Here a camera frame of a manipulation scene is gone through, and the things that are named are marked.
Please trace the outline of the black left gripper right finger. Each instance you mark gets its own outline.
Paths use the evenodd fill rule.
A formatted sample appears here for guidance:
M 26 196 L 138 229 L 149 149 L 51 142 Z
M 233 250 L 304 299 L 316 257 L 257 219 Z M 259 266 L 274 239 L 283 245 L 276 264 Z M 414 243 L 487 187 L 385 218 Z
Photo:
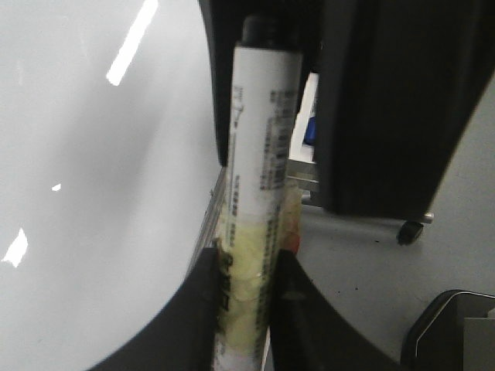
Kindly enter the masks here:
M 401 370 L 322 296 L 296 255 L 281 250 L 270 333 L 275 370 Z

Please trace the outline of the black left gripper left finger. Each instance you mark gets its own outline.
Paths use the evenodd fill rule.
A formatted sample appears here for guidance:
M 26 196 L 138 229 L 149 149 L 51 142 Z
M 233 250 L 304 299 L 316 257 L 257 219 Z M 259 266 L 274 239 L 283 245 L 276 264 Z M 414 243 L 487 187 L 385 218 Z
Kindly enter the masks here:
M 93 370 L 210 370 L 218 306 L 218 252 L 202 249 L 185 281 L 137 335 Z

